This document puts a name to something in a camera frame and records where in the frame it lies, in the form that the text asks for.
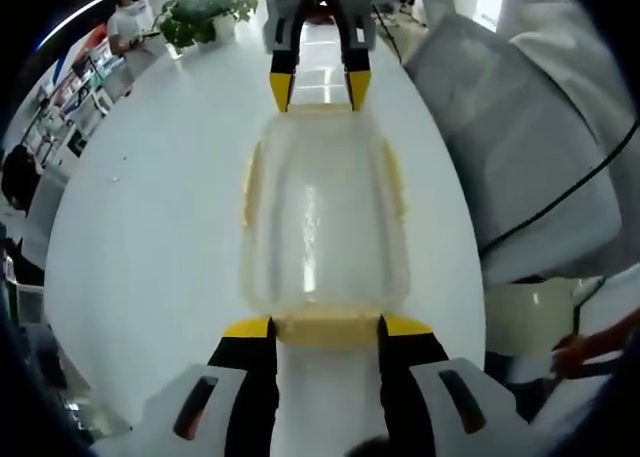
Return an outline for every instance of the white shirt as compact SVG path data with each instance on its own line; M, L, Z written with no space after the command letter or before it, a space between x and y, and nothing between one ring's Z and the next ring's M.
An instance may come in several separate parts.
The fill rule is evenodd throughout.
M118 35L123 43L130 42L153 28L155 17L149 0L138 0L126 7L118 7L107 23L109 37ZM143 50L124 54L127 66L134 79L144 72L156 59L166 52L160 37L146 39Z

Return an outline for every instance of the white table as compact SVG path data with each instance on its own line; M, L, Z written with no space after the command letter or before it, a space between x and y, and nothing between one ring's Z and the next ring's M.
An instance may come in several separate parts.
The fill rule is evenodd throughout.
M294 102L346 99L337 33L315 32L303 36L315 42L302 47L305 88ZM162 59L135 83L87 145L53 229L47 317L87 382L132 423L149 396L209 359L229 324L251 316L238 288L242 184L277 111L259 26L239 26L237 40ZM482 280L462 189L429 111L379 44L366 106L405 180L402 312L430 324L451 357L482 367Z

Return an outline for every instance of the dark slot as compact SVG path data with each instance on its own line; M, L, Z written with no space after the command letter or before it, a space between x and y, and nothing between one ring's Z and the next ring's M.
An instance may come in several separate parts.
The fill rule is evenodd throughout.
M198 381L187 397L173 426L173 431L177 436L185 440L195 439L202 411L209 402L209 397L211 397L217 383L218 379L215 377L202 377Z
M467 384L454 370L445 370L439 375L460 414L465 432L467 434L478 432L487 422Z
M276 24L276 43L278 44L282 43L282 37L284 34L284 24L285 24L284 19L278 19L278 23Z

